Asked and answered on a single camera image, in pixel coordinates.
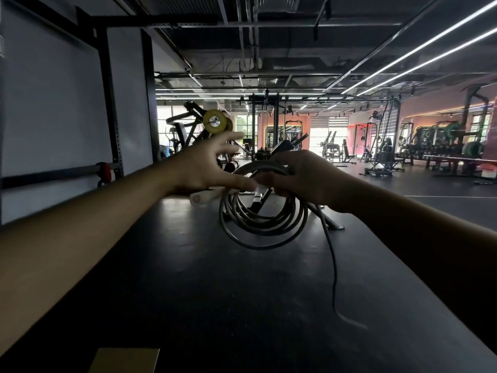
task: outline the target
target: person's left hand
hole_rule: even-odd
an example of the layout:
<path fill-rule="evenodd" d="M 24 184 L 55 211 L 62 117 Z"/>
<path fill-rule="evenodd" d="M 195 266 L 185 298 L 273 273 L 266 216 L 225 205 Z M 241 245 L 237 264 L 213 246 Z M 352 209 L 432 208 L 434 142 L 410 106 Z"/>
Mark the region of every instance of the person's left hand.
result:
<path fill-rule="evenodd" d="M 243 132 L 223 132 L 207 140 L 180 151 L 162 161 L 159 166 L 171 181 L 174 192 L 203 190 L 209 187 L 227 187 L 241 191 L 253 191 L 257 182 L 242 175 L 223 171 L 216 157 L 223 153 L 233 154 L 239 150 L 237 145 L 227 141 L 239 140 Z"/>

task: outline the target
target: ceiling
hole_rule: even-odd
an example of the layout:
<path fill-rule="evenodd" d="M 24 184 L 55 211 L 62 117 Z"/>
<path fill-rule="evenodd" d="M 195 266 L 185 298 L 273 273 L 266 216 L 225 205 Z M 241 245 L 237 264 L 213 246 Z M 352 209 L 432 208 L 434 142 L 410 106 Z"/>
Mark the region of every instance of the ceiling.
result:
<path fill-rule="evenodd" d="M 159 92 L 158 97 L 171 98 L 174 96 L 165 94 L 173 93 L 215 93 L 211 97 L 224 97 L 216 101 L 227 111 L 246 112 L 243 104 L 227 99 L 236 95 L 217 94 L 262 93 L 267 87 L 274 93 L 316 93 L 319 99 L 309 99 L 316 97 L 307 95 L 303 96 L 305 99 L 289 99 L 288 102 L 294 110 L 306 104 L 310 114 L 320 112 L 333 116 L 353 112 L 354 108 L 367 104 L 372 106 L 372 102 L 328 100 L 328 93 L 343 92 L 494 0 L 435 0 L 434 6 L 422 18 L 344 78 L 341 78 L 342 74 L 354 68 L 433 0 L 331 0 L 330 19 L 326 18 L 325 12 L 317 36 L 313 26 L 326 0 L 238 0 L 238 8 L 237 0 L 139 1 L 150 14 L 185 17 L 195 14 L 199 15 L 199 20 L 202 16 L 210 16 L 218 21 L 215 27 L 183 25 L 163 29 L 189 63 L 185 63 L 185 70 L 178 72 L 171 69 L 167 61 L 156 60 L 155 70 L 160 72 L 158 88 L 172 89 Z M 357 95 L 426 62 L 495 28 L 496 21 L 497 6 L 347 94 Z M 497 77 L 496 56 L 497 34 L 364 96 L 388 98 L 400 94 L 406 99 L 487 74 L 496 73 Z M 260 90 L 247 90 L 247 87 L 259 87 Z M 328 110 L 337 102 L 338 106 Z"/>

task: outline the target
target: yellow weight plate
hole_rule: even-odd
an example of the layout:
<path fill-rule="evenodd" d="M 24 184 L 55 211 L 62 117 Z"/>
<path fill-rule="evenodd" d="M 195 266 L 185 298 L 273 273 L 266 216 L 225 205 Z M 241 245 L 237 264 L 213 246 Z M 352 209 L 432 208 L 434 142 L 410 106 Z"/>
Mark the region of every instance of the yellow weight plate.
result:
<path fill-rule="evenodd" d="M 224 132 L 226 129 L 226 116 L 219 110 L 208 110 L 202 118 L 204 128 L 215 135 L 216 133 Z"/>
<path fill-rule="evenodd" d="M 226 118 L 226 131 L 233 131 L 233 121 L 230 118 Z"/>

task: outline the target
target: hanging cord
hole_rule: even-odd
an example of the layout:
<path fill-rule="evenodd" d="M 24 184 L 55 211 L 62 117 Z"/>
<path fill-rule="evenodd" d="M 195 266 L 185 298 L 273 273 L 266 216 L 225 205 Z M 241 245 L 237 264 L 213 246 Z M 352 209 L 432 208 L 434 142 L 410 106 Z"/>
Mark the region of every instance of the hanging cord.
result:
<path fill-rule="evenodd" d="M 255 161 L 247 163 L 246 165 L 240 166 L 234 171 L 233 174 L 247 175 L 255 171 L 272 171 L 280 175 L 290 175 L 288 169 L 282 165 L 279 165 L 271 161 Z M 298 212 L 296 210 L 296 199 L 299 201 Z M 333 261 L 333 285 L 332 285 L 332 307 L 335 314 L 343 320 L 344 322 L 351 324 L 353 326 L 367 329 L 366 325 L 359 323 L 357 321 L 348 319 L 344 315 L 337 311 L 335 306 L 335 299 L 337 298 L 337 281 L 338 281 L 338 270 L 337 270 L 337 259 L 335 257 L 335 252 L 333 249 L 332 241 L 330 239 L 330 234 L 326 225 L 326 220 L 323 212 L 318 205 L 315 206 L 317 213 L 321 219 L 321 225 L 325 232 L 326 240 L 328 246 L 332 253 Z M 286 234 L 292 230 L 295 232 L 290 235 L 287 239 L 282 242 L 278 242 L 272 245 L 264 246 L 254 246 L 249 245 L 245 242 L 240 241 L 233 233 L 228 229 L 225 220 L 225 214 L 233 221 L 235 225 L 238 225 L 243 230 L 256 234 L 258 236 L 280 236 Z M 239 194 L 237 192 L 229 192 L 226 189 L 221 197 L 219 204 L 219 221 L 223 230 L 226 232 L 229 238 L 238 243 L 240 246 L 251 250 L 272 250 L 281 247 L 290 241 L 293 241 L 302 232 L 306 226 L 308 215 L 308 204 L 307 201 L 292 195 L 285 201 L 282 210 L 276 216 L 261 216 L 257 213 L 250 211 L 240 200 Z"/>

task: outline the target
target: hand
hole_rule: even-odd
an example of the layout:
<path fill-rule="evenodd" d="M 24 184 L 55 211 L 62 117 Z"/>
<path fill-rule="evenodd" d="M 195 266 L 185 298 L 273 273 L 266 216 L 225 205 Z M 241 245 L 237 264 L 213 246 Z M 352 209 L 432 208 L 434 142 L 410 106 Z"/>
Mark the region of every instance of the hand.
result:
<path fill-rule="evenodd" d="M 327 205 L 337 212 L 350 212 L 349 200 L 365 185 L 308 150 L 278 153 L 271 161 L 288 165 L 293 175 L 261 173 L 254 177 L 258 183 L 274 187 L 278 195 L 288 197 L 292 192 L 309 203 Z"/>
<path fill-rule="evenodd" d="M 244 135 L 243 132 L 224 132 L 195 143 L 162 161 L 159 166 L 163 175 L 172 181 L 173 192 L 217 186 L 254 191 L 257 188 L 256 181 L 243 175 L 227 173 L 216 161 L 220 154 L 237 152 L 239 147 L 227 141 L 241 139 Z"/>

